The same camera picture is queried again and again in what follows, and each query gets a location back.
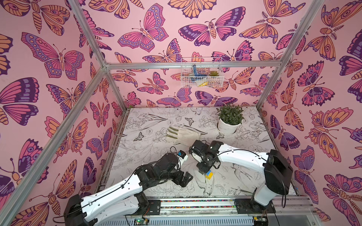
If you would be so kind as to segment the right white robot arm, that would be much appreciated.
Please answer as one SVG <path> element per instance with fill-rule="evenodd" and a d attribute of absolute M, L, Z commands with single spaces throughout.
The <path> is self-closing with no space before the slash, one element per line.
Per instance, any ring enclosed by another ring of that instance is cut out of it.
<path fill-rule="evenodd" d="M 282 154 L 272 149 L 268 153 L 253 152 L 229 146 L 221 141 L 212 141 L 209 145 L 196 140 L 189 153 L 198 162 L 199 172 L 207 175 L 216 163 L 232 163 L 254 170 L 264 176 L 261 186 L 252 193 L 248 205 L 254 209 L 265 209 L 272 199 L 282 196 L 282 204 L 289 193 L 293 169 Z"/>

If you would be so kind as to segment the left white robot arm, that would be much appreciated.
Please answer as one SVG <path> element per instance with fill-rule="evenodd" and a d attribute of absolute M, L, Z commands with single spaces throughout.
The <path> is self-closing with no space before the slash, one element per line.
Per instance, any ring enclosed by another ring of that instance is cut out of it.
<path fill-rule="evenodd" d="M 64 211 L 67 226 L 99 226 L 122 215 L 144 214 L 149 201 L 144 191 L 171 181 L 186 187 L 193 176 L 181 171 L 188 159 L 184 151 L 166 153 L 161 159 L 144 164 L 123 181 L 93 195 L 71 197 Z"/>

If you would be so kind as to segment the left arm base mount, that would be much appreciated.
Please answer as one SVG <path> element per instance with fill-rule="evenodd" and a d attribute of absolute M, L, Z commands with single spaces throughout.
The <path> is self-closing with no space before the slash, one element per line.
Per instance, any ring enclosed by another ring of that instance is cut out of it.
<path fill-rule="evenodd" d="M 161 200 L 149 200 L 144 193 L 126 199 L 126 215 L 160 215 Z"/>

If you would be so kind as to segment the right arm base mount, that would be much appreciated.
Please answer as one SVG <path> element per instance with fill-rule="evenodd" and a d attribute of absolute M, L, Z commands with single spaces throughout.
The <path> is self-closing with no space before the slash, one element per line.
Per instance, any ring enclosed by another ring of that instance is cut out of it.
<path fill-rule="evenodd" d="M 272 200 L 266 206 L 256 202 L 254 198 L 239 198 L 234 200 L 238 214 L 276 213 Z"/>

